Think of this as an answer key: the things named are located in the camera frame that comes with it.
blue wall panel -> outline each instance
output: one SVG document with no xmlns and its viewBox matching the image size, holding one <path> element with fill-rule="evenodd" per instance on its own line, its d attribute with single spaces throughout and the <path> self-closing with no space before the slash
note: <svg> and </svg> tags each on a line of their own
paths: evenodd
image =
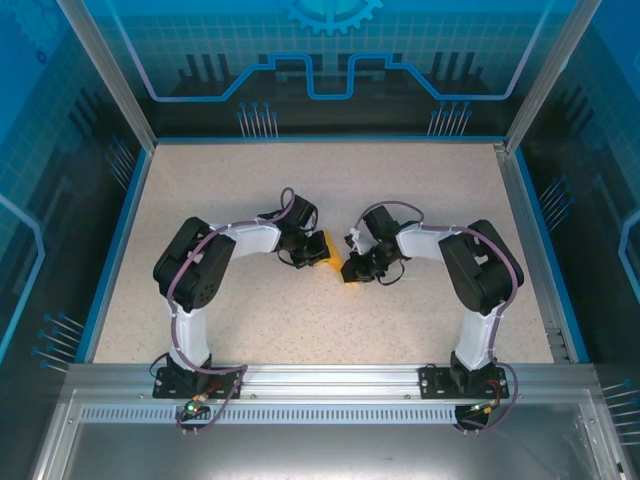
<svg viewBox="0 0 640 480">
<path fill-rule="evenodd" d="M 502 135 L 573 4 L 92 0 L 88 7 L 161 136 L 271 136 L 259 111 L 254 125 L 245 117 L 241 104 L 251 102 L 268 102 L 287 135 Z M 443 120 L 455 128 L 441 131 Z"/>
<path fill-rule="evenodd" d="M 605 386 L 640 382 L 639 14 L 603 1 L 522 145 Z"/>
<path fill-rule="evenodd" d="M 0 66 L 0 478 L 21 479 L 73 360 L 72 329 L 86 321 L 140 144 L 55 1 L 0 0 Z"/>
</svg>

gear icon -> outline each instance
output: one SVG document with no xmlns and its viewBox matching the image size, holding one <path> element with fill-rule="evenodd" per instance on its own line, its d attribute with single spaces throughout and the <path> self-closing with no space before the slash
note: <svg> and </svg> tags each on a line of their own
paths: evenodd
<svg viewBox="0 0 640 480">
<path fill-rule="evenodd" d="M 289 20 L 297 20 L 301 28 L 310 27 L 318 35 L 343 35 L 350 28 L 360 28 L 362 20 L 371 20 L 373 10 L 382 8 L 382 0 L 282 0 Z"/>
<path fill-rule="evenodd" d="M 58 33 L 59 13 L 55 0 L 0 0 L 0 13 L 12 12 L 22 31 L 42 48 Z"/>
</svg>

robotic arm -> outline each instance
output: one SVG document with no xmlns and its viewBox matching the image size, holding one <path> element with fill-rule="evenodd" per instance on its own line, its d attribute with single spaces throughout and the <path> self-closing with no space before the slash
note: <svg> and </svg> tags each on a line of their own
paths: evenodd
<svg viewBox="0 0 640 480">
<path fill-rule="evenodd" d="M 167 370 L 173 378 L 172 383 L 183 395 L 203 392 L 211 382 L 209 375 L 199 373 L 192 366 L 201 369 L 211 366 L 205 307 L 218 292 L 231 260 L 254 253 L 276 252 L 280 257 L 280 252 L 285 251 L 291 261 L 280 259 L 302 268 L 331 259 L 334 247 L 330 238 L 322 230 L 314 232 L 317 208 L 298 195 L 294 195 L 290 203 L 288 212 L 282 205 L 282 210 L 227 228 L 196 217 L 189 218 L 158 260 L 153 278 L 158 282 L 160 294 L 168 297 L 171 283 L 197 246 L 213 231 L 221 232 L 200 250 L 173 290 L 173 301 L 177 304 L 174 332 L 177 342 L 174 341 L 167 357 Z"/>
<path fill-rule="evenodd" d="M 345 237 L 352 248 L 342 267 L 345 282 L 371 282 L 382 278 L 396 261 L 413 257 L 443 261 L 449 271 L 454 290 L 465 307 L 460 340 L 451 353 L 450 379 L 462 395 L 470 395 L 493 375 L 493 342 L 504 302 L 513 290 L 507 265 L 489 245 L 478 240 L 488 239 L 508 259 L 515 271 L 518 286 L 522 285 L 522 268 L 486 220 L 467 227 L 428 227 L 418 222 L 400 225 L 384 206 L 366 213 L 362 220 L 374 242 L 360 238 L 357 228 Z"/>
</svg>

ventilation slot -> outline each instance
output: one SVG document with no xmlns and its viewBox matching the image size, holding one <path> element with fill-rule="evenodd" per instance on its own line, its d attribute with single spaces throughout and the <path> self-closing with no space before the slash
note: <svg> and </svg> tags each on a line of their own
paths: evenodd
<svg viewBox="0 0 640 480">
<path fill-rule="evenodd" d="M 175 405 L 92 405 L 82 410 L 84 423 L 172 424 Z M 206 423 L 212 411 L 191 424 Z M 229 405 L 221 424 L 442 424 L 455 423 L 454 406 L 443 405 Z"/>
</svg>

beige work surface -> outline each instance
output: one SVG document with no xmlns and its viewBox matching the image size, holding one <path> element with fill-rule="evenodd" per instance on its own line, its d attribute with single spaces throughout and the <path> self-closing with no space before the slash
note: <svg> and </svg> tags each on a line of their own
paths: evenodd
<svg viewBox="0 0 640 480">
<path fill-rule="evenodd" d="M 169 315 L 153 267 L 185 219 L 254 218 L 279 207 L 285 186 L 314 203 L 343 259 L 343 241 L 371 203 L 398 199 L 425 223 L 493 223 L 525 270 L 497 354 L 507 362 L 552 357 L 491 145 L 295 143 L 159 145 L 153 158 L 95 362 L 148 363 L 170 347 Z M 390 207 L 401 221 L 414 217 Z M 390 275 L 399 272 L 392 266 Z M 234 260 L 207 307 L 214 362 L 402 364 L 448 362 L 463 307 L 444 264 L 412 259 L 397 284 L 349 287 L 327 265 L 301 270 L 275 254 Z"/>
</svg>

